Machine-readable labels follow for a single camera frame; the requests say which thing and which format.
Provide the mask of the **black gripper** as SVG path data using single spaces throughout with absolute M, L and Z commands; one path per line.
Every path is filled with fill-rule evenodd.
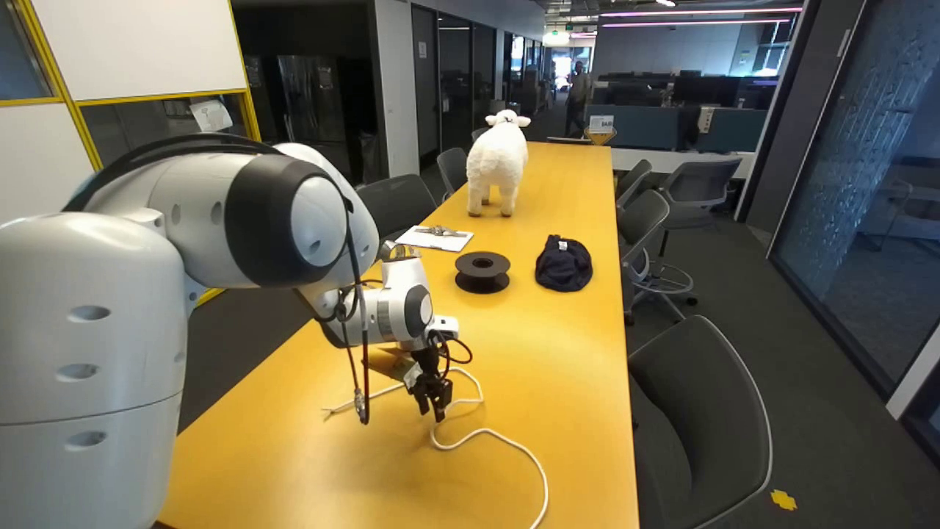
M 453 381 L 441 371 L 444 349 L 441 346 L 418 349 L 413 361 L 419 367 L 413 390 L 412 390 L 418 411 L 419 414 L 430 411 L 430 393 L 433 393 L 436 421 L 441 422 L 446 416 L 449 403 L 453 403 Z

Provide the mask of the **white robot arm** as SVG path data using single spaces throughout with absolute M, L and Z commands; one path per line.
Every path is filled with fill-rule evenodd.
M 0 227 L 0 529 L 149 529 L 168 493 L 205 287 L 295 287 L 336 346 L 405 349 L 441 414 L 446 317 L 422 267 L 305 143 L 184 136 Z

